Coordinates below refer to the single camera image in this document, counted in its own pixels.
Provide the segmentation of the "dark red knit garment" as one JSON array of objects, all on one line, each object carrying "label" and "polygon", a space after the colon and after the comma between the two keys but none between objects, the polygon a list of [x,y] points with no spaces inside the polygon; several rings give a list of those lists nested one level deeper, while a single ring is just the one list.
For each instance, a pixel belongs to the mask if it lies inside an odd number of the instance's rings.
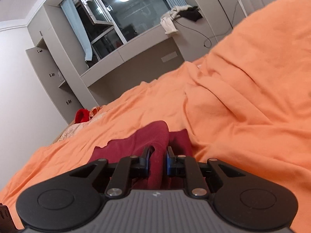
[{"label": "dark red knit garment", "polygon": [[150,150],[149,176],[133,180],[132,188],[180,189],[183,187],[183,180],[178,177],[170,178],[166,173],[168,146],[176,156],[192,156],[192,145],[187,130],[169,131],[167,124],[160,120],[140,128],[128,138],[111,140],[105,147],[96,146],[89,162],[105,158],[110,163],[117,163],[124,157],[141,156],[143,150],[148,148]]}]

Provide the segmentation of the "bright red cloth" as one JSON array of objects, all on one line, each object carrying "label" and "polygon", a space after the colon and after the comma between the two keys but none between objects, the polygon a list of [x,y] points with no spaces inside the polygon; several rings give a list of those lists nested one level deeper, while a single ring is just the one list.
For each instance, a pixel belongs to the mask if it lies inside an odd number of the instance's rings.
[{"label": "bright red cloth", "polygon": [[90,120],[89,110],[82,108],[76,112],[75,119],[74,119],[76,124],[85,123],[85,122],[88,122],[89,120]]}]

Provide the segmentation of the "pink patterned bedsheet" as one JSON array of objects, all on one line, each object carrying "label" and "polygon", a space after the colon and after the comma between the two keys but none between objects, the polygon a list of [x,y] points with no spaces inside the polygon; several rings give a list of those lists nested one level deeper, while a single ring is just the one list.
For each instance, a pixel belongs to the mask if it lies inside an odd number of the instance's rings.
[{"label": "pink patterned bedsheet", "polygon": [[76,124],[75,121],[73,120],[67,126],[67,128],[65,128],[61,132],[61,134],[54,139],[52,144],[59,142],[59,141],[62,141],[62,140],[65,140],[67,138],[73,137],[81,129],[83,129],[86,126],[88,126],[89,124],[92,124],[92,123],[96,122],[97,120],[99,120],[101,117],[103,117],[107,113],[107,111],[102,111],[103,107],[104,106],[97,106],[97,107],[93,107],[91,110],[89,110],[90,111],[90,120],[88,122]]}]

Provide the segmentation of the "orange bed cover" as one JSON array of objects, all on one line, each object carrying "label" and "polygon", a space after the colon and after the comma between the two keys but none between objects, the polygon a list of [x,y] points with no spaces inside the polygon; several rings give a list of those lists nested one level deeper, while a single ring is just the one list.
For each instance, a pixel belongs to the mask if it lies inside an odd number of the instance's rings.
[{"label": "orange bed cover", "polygon": [[1,191],[26,188],[94,159],[134,154],[127,138],[149,123],[186,130],[189,154],[218,158],[290,189],[295,232],[310,232],[310,0],[276,0],[241,21],[207,55],[126,91],[75,135],[38,149]]}]

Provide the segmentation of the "grey built-in cabinet unit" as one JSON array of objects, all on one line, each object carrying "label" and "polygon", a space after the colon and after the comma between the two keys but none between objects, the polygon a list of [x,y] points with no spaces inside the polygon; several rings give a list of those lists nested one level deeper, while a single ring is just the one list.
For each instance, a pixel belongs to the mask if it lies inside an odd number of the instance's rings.
[{"label": "grey built-in cabinet unit", "polygon": [[71,122],[80,108],[107,104],[124,91],[158,78],[184,61],[210,51],[251,13],[275,0],[186,0],[203,16],[197,22],[178,16],[176,34],[161,24],[131,39],[89,66],[60,3],[47,0],[28,25],[34,47],[27,57],[51,101]]}]

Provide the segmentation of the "black cloth on ledge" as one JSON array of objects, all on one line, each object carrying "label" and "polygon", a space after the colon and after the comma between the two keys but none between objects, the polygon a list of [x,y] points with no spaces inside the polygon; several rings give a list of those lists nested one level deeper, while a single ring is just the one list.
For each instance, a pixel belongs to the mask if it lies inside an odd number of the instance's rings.
[{"label": "black cloth on ledge", "polygon": [[203,18],[197,6],[190,7],[187,10],[182,10],[179,12],[179,15],[193,22],[197,22]]}]

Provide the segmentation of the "light blue curtain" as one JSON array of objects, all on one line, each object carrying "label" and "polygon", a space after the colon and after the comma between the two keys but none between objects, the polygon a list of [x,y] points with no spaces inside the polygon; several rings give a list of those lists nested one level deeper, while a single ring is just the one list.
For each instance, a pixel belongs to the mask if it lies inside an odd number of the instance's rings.
[{"label": "light blue curtain", "polygon": [[60,7],[83,48],[85,62],[90,62],[93,57],[92,46],[73,0],[63,0]]}]

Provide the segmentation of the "white cloth on ledge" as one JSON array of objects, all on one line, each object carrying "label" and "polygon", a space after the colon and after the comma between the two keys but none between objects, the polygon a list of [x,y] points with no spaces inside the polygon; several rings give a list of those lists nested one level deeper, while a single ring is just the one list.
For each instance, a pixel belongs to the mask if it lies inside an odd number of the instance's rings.
[{"label": "white cloth on ledge", "polygon": [[160,24],[163,27],[166,35],[176,34],[178,30],[176,29],[173,21],[178,16],[178,13],[182,11],[186,11],[187,9],[191,8],[191,5],[185,6],[174,6],[171,10],[163,14],[160,18]]}]

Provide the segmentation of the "window with metal frame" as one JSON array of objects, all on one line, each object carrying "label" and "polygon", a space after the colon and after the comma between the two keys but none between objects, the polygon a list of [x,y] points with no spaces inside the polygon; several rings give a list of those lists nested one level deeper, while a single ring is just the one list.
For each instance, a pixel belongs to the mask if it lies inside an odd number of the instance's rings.
[{"label": "window with metal frame", "polygon": [[160,24],[163,14],[186,0],[73,0],[99,61],[131,39]]}]

